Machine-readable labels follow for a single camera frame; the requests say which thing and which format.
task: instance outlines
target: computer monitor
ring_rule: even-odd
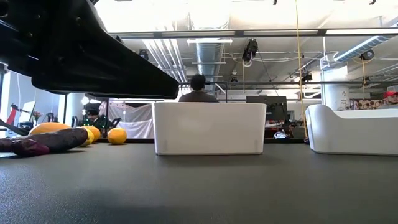
[[[247,103],[265,103],[267,121],[285,121],[287,117],[286,96],[246,96]]]
[[[21,115],[19,116],[19,123],[30,121],[30,118],[33,115],[33,110],[35,108],[35,101],[24,103],[24,107],[22,108]]]

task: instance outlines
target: air duct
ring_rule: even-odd
[[[398,26],[398,23],[395,23],[394,25],[391,26],[391,28],[395,28],[397,26]],[[372,48],[386,42],[387,40],[389,40],[393,37],[394,37],[393,35],[371,37],[368,40],[365,40],[364,42],[360,43],[359,45],[353,47],[352,49],[349,49],[345,52],[338,52],[333,57],[333,60],[335,62],[346,62],[356,56],[361,55],[362,53],[367,52],[368,50],[371,50]]]
[[[230,1],[217,1],[213,2],[206,8],[199,5],[192,5],[193,10],[190,13],[191,25],[193,30],[225,30],[228,28],[229,24],[229,11],[228,8]],[[211,14],[212,16],[203,16],[204,13]],[[224,44],[223,43],[212,43],[212,40],[220,38],[209,38],[200,39],[195,44],[196,47],[196,57],[198,62],[198,73],[205,75],[206,79],[210,82],[215,82],[219,70],[220,64],[216,62],[221,62],[223,56]],[[214,93],[215,86],[207,86],[206,90]]]

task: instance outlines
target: ceiling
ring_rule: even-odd
[[[229,29],[296,29],[295,1],[274,0],[132,0],[114,1],[100,0],[96,4],[99,16],[102,18],[108,32],[142,32],[154,31],[159,23],[167,21],[175,30],[190,30],[189,15],[194,10],[201,9],[203,20],[217,20],[229,16]],[[369,5],[367,0],[298,0],[298,23],[300,29],[326,28],[363,28],[389,27],[398,21],[398,1],[377,0]],[[349,50],[369,37],[327,37],[325,47],[327,52]],[[239,81],[289,81],[296,80],[299,68],[297,38],[268,37],[257,38],[262,59],[271,62],[253,61],[252,66],[244,68],[239,61],[247,38],[233,38],[231,44],[224,45],[224,54],[218,80],[229,80],[232,71],[237,72]],[[146,49],[142,40],[126,39],[124,43],[132,50]],[[195,73],[195,44],[188,44],[186,39],[177,39],[183,64]],[[371,80],[398,79],[398,52],[395,50],[398,37],[375,47],[376,58],[365,65],[365,74]],[[311,61],[323,52],[323,37],[300,38],[300,49],[304,59],[301,64]],[[149,60],[156,64],[150,55]],[[310,70],[319,70],[316,60]],[[363,77],[362,65],[352,60],[348,62],[348,78],[360,80]],[[278,86],[288,88],[290,85]],[[261,89],[266,86],[249,86],[245,88]],[[374,85],[374,91],[384,91],[383,85]]]

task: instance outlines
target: purple eggplant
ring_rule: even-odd
[[[47,146],[50,152],[64,152],[81,146],[87,140],[87,131],[84,128],[68,128],[51,133],[33,134],[17,139],[31,139]]]
[[[0,152],[11,152],[11,139],[0,139]]]
[[[31,139],[17,139],[12,141],[11,151],[21,157],[32,157],[46,155],[50,149]]]

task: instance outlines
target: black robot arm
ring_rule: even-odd
[[[0,33],[0,62],[37,88],[177,97],[178,81],[108,35],[90,0],[0,0]]]

